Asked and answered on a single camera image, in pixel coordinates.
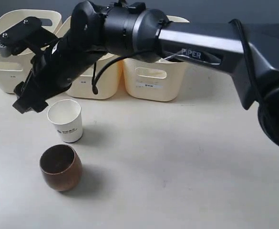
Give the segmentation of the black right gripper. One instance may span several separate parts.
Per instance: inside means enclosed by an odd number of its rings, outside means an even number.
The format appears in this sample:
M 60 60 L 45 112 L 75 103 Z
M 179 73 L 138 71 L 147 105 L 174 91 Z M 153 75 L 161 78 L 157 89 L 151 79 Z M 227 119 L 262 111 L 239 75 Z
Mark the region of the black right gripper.
M 25 81 L 19 83 L 14 93 L 17 100 L 12 107 L 21 114 L 42 112 L 47 100 L 66 92 L 82 73 L 106 54 L 105 50 L 81 50 L 63 36 L 36 55 Z

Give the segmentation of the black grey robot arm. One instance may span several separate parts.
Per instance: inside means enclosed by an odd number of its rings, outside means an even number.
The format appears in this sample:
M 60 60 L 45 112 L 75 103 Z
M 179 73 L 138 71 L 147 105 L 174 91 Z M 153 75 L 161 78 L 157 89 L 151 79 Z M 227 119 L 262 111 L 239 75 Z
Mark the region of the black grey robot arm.
M 68 32 L 35 56 L 27 79 L 15 87 L 13 107 L 20 113 L 43 111 L 49 98 L 68 90 L 107 53 L 118 60 L 167 59 L 228 74 L 244 109 L 259 104 L 259 124 L 279 146 L 279 23 L 173 22 L 142 2 L 78 3 Z

